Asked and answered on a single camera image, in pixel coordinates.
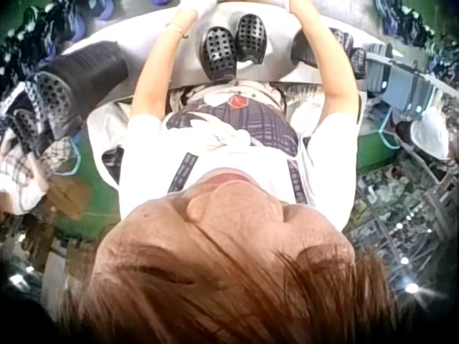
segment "white t-shirt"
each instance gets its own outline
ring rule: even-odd
[[[248,133],[240,133],[243,130],[235,133],[237,139],[216,147],[215,137],[222,131],[218,126],[197,123],[193,128],[169,130],[166,121],[137,115],[129,122],[119,188],[122,219],[137,206],[168,193],[187,153],[199,159],[185,189],[213,169],[236,168],[281,201],[296,203],[288,157],[281,150],[244,144]],[[339,231],[346,226],[354,205],[358,134],[352,116],[329,115],[311,136],[307,149],[300,144],[295,157],[308,205]]]

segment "black shoe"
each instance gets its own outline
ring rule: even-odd
[[[352,70],[357,80],[366,78],[366,52],[362,48],[353,48],[350,53]]]
[[[244,15],[237,26],[237,61],[252,61],[254,65],[261,65],[267,45],[268,35],[262,19],[254,14]]]
[[[236,77],[237,50],[235,38],[224,27],[212,27],[199,50],[202,68],[211,81]]]
[[[308,66],[317,68],[316,57],[314,56],[313,50],[309,45],[308,40],[303,30],[300,30],[293,40],[292,52],[290,58],[293,65],[297,65],[299,62],[304,62]]]
[[[84,36],[85,23],[73,1],[55,0],[44,10],[49,23],[47,34],[57,46],[68,41],[77,42]]]

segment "person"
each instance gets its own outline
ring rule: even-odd
[[[122,143],[122,220],[62,304],[66,338],[374,343],[397,330],[381,259],[356,254],[341,233],[356,187],[349,59],[309,1],[269,3],[296,16],[318,60],[325,103],[315,130],[298,134],[279,92],[249,81],[197,86],[166,116],[179,45],[217,5],[183,0],[138,79]]]
[[[443,93],[438,91],[429,107],[420,118],[411,122],[401,120],[395,126],[395,133],[408,145],[419,148],[437,161],[459,162],[458,135],[445,120],[441,108]]]

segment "blue shoe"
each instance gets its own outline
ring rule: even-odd
[[[76,43],[85,36],[86,23],[81,17],[81,14],[78,11],[78,9],[75,6],[73,7],[74,9],[69,14],[69,23],[70,23],[70,26],[72,27],[72,31],[74,32],[74,35],[70,41],[72,43]]]
[[[79,5],[92,18],[106,22],[113,14],[113,0],[80,0]]]

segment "shoe display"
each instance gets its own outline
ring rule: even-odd
[[[435,37],[435,31],[423,22],[422,16],[404,6],[402,0],[374,0],[374,4],[385,35],[419,48],[426,48],[427,42]]]

